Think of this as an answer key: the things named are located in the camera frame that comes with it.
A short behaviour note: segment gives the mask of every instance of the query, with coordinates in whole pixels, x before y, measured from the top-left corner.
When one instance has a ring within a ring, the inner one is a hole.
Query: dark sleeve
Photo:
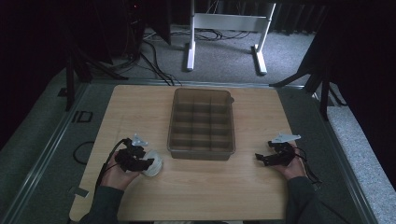
[[[122,190],[99,186],[91,206],[90,213],[78,224],[118,224],[117,213],[123,195]]]
[[[304,176],[288,181],[289,200],[286,223],[324,223],[318,210],[319,200],[309,179]]]

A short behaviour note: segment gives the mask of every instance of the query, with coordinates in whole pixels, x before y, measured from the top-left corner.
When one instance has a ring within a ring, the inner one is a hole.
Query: transparent plastic tray
[[[175,159],[227,161],[235,151],[228,91],[176,89],[168,134]]]

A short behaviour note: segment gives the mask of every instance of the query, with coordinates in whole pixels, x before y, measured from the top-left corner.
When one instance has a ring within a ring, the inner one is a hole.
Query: black cable on floor
[[[77,157],[77,152],[78,152],[78,150],[79,150],[82,146],[84,146],[84,145],[86,145],[86,144],[93,144],[93,143],[94,143],[93,141],[87,141],[87,142],[81,143],[78,147],[76,147],[76,149],[73,151],[73,158],[74,158],[74,160],[75,160],[77,163],[82,164],[82,165],[86,165],[86,164],[87,164],[87,162],[81,161],[81,160]]]

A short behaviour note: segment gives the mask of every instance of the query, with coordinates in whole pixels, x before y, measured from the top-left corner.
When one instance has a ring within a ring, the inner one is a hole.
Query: wooden table
[[[227,90],[234,98],[235,153],[228,161],[177,160],[166,148],[177,87],[117,86],[97,135],[70,217],[80,220],[91,208],[95,181],[110,150],[138,133],[156,149],[163,169],[154,177],[139,176],[122,198],[120,220],[263,220],[284,217],[286,181],[255,159],[269,155],[267,141],[291,133],[275,90]]]

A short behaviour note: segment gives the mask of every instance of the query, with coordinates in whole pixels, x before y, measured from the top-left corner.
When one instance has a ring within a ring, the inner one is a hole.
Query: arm
[[[274,166],[288,180],[289,199],[286,207],[286,223],[324,223],[318,210],[319,200],[306,177],[301,159],[295,157],[288,166]]]
[[[139,172],[125,173],[115,162],[117,152],[108,163],[101,185],[98,187],[92,202],[90,212],[79,224],[115,224],[119,223],[117,213],[124,191],[128,185],[140,175]]]

